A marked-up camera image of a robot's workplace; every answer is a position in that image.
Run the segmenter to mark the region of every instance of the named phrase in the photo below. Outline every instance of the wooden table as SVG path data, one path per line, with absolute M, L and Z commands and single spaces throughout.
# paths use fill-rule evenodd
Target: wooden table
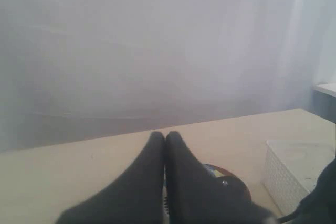
M 261 184 L 266 141 L 319 141 L 335 148 L 335 125 L 302 109 L 158 129 L 179 131 L 202 162 L 223 167 L 249 187 L 253 201 L 280 214 Z M 117 178 L 150 131 L 0 155 L 0 223 L 54 223 Z

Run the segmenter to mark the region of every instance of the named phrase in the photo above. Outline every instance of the light wooden desk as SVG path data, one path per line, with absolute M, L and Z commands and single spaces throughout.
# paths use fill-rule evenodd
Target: light wooden desk
M 320 141 L 335 147 L 335 125 L 304 110 L 288 110 L 159 129 L 181 133 L 203 163 L 238 175 L 253 200 L 279 210 L 261 184 L 266 141 Z M 0 223 L 54 223 L 119 176 L 140 152 L 150 131 L 0 155 Z

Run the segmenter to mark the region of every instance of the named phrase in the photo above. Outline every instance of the white plastic basket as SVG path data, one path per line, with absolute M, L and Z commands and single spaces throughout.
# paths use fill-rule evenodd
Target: white plastic basket
M 319 143 L 267 141 L 264 185 L 284 215 L 293 212 L 315 188 L 323 169 L 335 158 Z

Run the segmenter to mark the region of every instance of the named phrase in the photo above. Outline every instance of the white wall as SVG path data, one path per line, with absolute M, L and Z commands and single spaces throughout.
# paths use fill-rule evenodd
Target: white wall
M 30 115 L 129 121 L 125 132 L 308 108 L 321 45 L 335 50 L 333 0 L 0 3 L 1 54 L 15 79 L 3 90 L 8 103 L 20 97 L 14 125 L 32 132 L 17 142 L 43 130 L 24 123 Z

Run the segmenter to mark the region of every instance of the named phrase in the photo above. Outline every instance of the white curtain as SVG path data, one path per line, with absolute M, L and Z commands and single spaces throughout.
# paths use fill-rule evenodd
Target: white curtain
M 27 118 L 106 119 L 131 132 L 309 109 L 312 85 L 336 81 L 334 0 L 0 0 L 0 7 L 4 148 L 14 145 L 9 132 L 37 131 L 40 123 L 25 126 Z M 31 135 L 16 141 L 35 141 Z

